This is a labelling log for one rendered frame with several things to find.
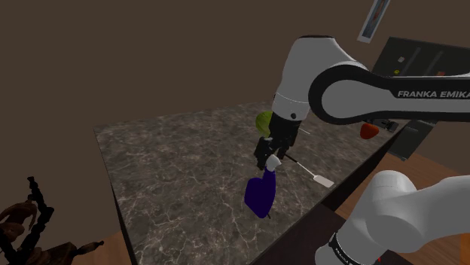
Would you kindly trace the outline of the blue spray bottle white cap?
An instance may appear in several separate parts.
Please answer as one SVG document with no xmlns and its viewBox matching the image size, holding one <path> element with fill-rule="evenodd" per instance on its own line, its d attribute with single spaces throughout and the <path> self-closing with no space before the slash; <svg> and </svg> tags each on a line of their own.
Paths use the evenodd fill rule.
<svg viewBox="0 0 470 265">
<path fill-rule="evenodd" d="M 244 195 L 245 204 L 259 217 L 266 218 L 273 206 L 276 196 L 276 167 L 282 163 L 271 154 L 264 167 L 261 178 L 250 178 Z"/>
</svg>

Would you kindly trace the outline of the white-framed wall picture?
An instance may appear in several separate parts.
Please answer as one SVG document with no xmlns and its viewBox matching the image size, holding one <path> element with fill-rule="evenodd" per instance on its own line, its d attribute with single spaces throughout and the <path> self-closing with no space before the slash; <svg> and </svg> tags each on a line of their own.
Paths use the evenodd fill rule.
<svg viewBox="0 0 470 265">
<path fill-rule="evenodd" d="M 374 0 L 368 16 L 357 38 L 358 41 L 369 44 L 374 37 L 377 27 L 382 20 L 390 0 Z"/>
</svg>

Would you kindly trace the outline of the yellow-green round vegetable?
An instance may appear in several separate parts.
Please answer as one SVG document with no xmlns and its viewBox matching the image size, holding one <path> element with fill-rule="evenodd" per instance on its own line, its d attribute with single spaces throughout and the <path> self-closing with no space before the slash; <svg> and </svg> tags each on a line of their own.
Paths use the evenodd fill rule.
<svg viewBox="0 0 470 265">
<path fill-rule="evenodd" d="M 256 128 L 263 137 L 268 137 L 270 135 L 269 124 L 272 114 L 272 111 L 263 111 L 255 118 Z"/>
</svg>

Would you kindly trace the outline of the red strawberry-shaped thing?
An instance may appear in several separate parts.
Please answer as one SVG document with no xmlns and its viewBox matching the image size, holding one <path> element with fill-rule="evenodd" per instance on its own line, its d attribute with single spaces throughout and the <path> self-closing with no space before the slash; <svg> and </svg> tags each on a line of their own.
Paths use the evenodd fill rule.
<svg viewBox="0 0 470 265">
<path fill-rule="evenodd" d="M 377 126 L 370 124 L 370 123 L 364 123 L 361 126 L 359 135 L 362 139 L 372 139 L 379 132 L 380 132 L 380 129 Z"/>
</svg>

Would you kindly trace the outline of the small black gadget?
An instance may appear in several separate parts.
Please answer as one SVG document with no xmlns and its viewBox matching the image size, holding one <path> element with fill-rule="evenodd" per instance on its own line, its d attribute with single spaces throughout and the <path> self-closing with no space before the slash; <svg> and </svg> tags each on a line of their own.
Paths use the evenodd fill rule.
<svg viewBox="0 0 470 265">
<path fill-rule="evenodd" d="M 391 133 L 395 132 L 398 128 L 397 122 L 388 119 L 372 119 L 370 123 Z"/>
</svg>

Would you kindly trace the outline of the black-handled white spatula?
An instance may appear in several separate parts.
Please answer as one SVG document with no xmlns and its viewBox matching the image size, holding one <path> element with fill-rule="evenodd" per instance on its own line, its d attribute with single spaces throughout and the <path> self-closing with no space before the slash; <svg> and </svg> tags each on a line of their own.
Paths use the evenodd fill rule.
<svg viewBox="0 0 470 265">
<path fill-rule="evenodd" d="M 286 154 L 285 155 L 287 158 L 289 158 L 290 160 L 292 160 L 294 163 L 296 163 L 297 165 L 299 165 L 302 169 L 304 169 L 305 171 L 307 171 L 310 175 L 312 175 L 313 177 L 313 180 L 319 184 L 321 184 L 322 186 L 326 187 L 326 188 L 330 188 L 334 185 L 334 182 L 321 176 L 321 175 L 316 175 L 314 174 L 313 172 L 311 172 L 307 167 L 305 167 L 304 165 L 302 165 L 300 162 L 298 162 L 296 159 L 294 159 L 293 157 L 291 157 L 290 155 Z"/>
</svg>

